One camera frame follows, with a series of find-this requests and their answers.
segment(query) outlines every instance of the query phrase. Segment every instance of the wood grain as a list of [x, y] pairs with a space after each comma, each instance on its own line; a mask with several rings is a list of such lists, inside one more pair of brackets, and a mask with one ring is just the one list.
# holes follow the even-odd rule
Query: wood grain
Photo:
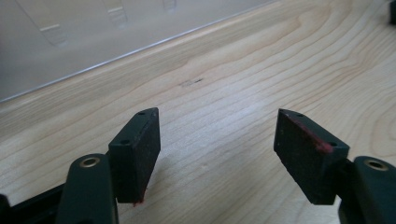
[[273, 151], [296, 110], [396, 164], [396, 28], [382, 0], [284, 0], [0, 104], [0, 192], [19, 203], [160, 108], [162, 151], [121, 223], [338, 223]]

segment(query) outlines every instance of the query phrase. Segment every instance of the wooden table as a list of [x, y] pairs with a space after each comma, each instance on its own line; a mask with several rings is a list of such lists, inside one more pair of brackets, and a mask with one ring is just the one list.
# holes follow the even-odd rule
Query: wooden table
[[396, 164], [396, 28], [382, 0], [281, 0], [0, 104], [0, 192], [19, 203], [160, 108], [162, 151], [121, 223], [338, 223], [273, 151], [277, 110]]

